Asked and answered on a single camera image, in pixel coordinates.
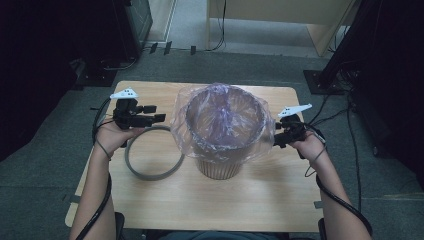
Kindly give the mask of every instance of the gray carpet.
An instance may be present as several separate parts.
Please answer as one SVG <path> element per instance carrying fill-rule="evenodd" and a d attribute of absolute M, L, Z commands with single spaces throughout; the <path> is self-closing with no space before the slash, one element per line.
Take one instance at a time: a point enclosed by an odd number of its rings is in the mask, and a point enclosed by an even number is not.
<path fill-rule="evenodd" d="M 293 87 L 303 113 L 311 120 L 323 96 L 311 95 L 302 70 L 320 70 L 326 59 L 172 50 L 144 52 L 121 80 Z M 66 239 L 65 216 L 91 149 L 91 125 L 99 107 L 114 89 L 86 87 L 69 91 L 45 120 L 34 139 L 0 163 L 0 239 Z M 321 117 L 347 107 L 346 96 L 332 96 Z M 350 115 L 358 146 L 362 180 L 362 212 L 374 228 L 374 239 L 424 239 L 424 195 L 414 174 L 395 159 L 379 159 L 360 117 Z M 319 125 L 344 186 L 357 206 L 358 189 L 353 141 L 346 114 Z M 140 230 L 125 229 L 127 239 L 141 239 Z M 319 239 L 317 233 L 291 237 Z"/>

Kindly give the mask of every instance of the gray ring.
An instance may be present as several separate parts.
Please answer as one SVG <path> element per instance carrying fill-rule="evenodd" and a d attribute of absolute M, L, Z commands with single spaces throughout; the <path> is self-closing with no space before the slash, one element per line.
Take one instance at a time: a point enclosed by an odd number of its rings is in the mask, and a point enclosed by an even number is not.
<path fill-rule="evenodd" d="M 145 132 L 149 132 L 149 131 L 153 131 L 153 130 L 165 130 L 165 131 L 171 131 L 171 128 L 168 126 L 162 126 L 162 125 L 156 125 L 156 126 L 152 126 L 149 128 L 144 129 L 144 131 L 141 133 L 145 133 Z M 177 164 L 175 164 L 174 167 L 172 167 L 169 171 L 162 173 L 162 174 L 158 174 L 158 175 L 148 175 L 148 174 L 143 174 L 140 172 L 137 172 L 136 170 L 134 170 L 134 168 L 131 166 L 130 163 L 130 159 L 129 159 L 129 152 L 130 152 L 130 148 L 132 143 L 139 137 L 141 136 L 138 135 L 137 137 L 132 138 L 131 140 L 128 141 L 127 147 L 125 148 L 125 163 L 127 164 L 128 168 L 131 170 L 131 172 L 134 173 L 134 175 L 136 175 L 138 178 L 140 178 L 141 180 L 146 180 L 146 181 L 157 181 L 157 180 L 162 180 L 164 178 L 167 178 L 169 176 L 171 176 L 174 172 L 176 172 L 178 170 L 178 168 L 180 168 L 181 164 L 183 163 L 184 160 L 184 154 L 181 154 L 180 159 L 178 160 Z"/>

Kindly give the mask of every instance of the power cord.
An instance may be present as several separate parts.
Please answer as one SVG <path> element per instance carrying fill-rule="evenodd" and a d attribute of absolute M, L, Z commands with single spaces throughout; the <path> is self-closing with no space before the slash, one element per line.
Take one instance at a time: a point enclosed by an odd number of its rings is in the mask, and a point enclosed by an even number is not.
<path fill-rule="evenodd" d="M 349 203 L 345 202 L 343 199 L 337 197 L 336 195 L 334 195 L 332 192 L 330 192 L 321 182 L 321 180 L 319 179 L 318 175 L 316 176 L 316 181 L 317 181 L 317 185 L 318 187 L 331 199 L 333 199 L 334 201 L 336 201 L 338 204 L 340 204 L 341 206 L 343 206 L 344 208 L 346 208 L 349 212 L 351 212 L 352 214 L 354 214 L 359 220 L 362 221 L 362 223 L 365 225 L 365 227 L 367 228 L 368 233 L 370 234 L 370 236 L 372 236 L 373 230 L 371 227 L 371 224 L 368 222 L 368 220 L 364 217 L 364 215 L 362 215 L 361 212 L 359 212 L 357 209 L 355 209 L 352 205 L 350 205 Z"/>
<path fill-rule="evenodd" d="M 82 229 L 82 231 L 80 232 L 80 234 L 76 238 L 77 240 L 84 239 L 84 237 L 87 235 L 88 231 L 90 231 L 90 229 L 96 223 L 97 219 L 99 219 L 100 214 L 103 212 L 103 209 L 105 208 L 106 203 L 109 200 L 111 190 L 112 190 L 112 179 L 111 179 L 110 174 L 109 174 L 109 177 L 108 177 L 108 180 L 107 180 L 105 197 L 103 198 L 102 202 L 100 203 L 99 208 L 96 210 L 94 215 L 91 217 L 91 219 L 88 221 L 88 223 L 85 225 L 85 227 Z"/>

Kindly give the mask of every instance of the bucket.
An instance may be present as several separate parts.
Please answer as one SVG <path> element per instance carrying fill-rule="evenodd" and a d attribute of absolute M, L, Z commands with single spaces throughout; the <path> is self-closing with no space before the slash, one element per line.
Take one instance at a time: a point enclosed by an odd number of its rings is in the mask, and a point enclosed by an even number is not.
<path fill-rule="evenodd" d="M 262 136 L 265 118 L 262 104 L 237 87 L 212 86 L 191 98 L 186 124 L 200 172 L 217 180 L 239 173 Z"/>

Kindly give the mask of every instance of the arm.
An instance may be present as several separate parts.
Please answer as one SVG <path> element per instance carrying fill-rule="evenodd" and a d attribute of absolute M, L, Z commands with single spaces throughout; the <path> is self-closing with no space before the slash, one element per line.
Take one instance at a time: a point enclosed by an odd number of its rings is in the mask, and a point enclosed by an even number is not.
<path fill-rule="evenodd" d="M 313 133 L 307 132 L 305 141 L 294 142 L 290 145 L 309 160 L 311 167 L 315 169 L 322 184 L 328 190 L 351 204 L 327 151 L 323 150 L 324 145 Z M 355 215 L 322 191 L 321 200 L 328 239 L 371 239 L 366 227 Z"/>
<path fill-rule="evenodd" d="M 141 128 L 124 131 L 114 122 L 107 123 L 109 121 L 105 120 L 106 124 L 102 125 L 97 133 L 97 142 L 94 144 L 91 152 L 87 178 L 69 239 L 77 238 L 105 196 L 109 176 L 109 157 L 126 140 L 141 134 L 143 131 Z M 87 233 L 85 239 L 116 239 L 115 211 L 113 209 L 112 197 L 107 201 L 105 208 L 96 223 Z"/>

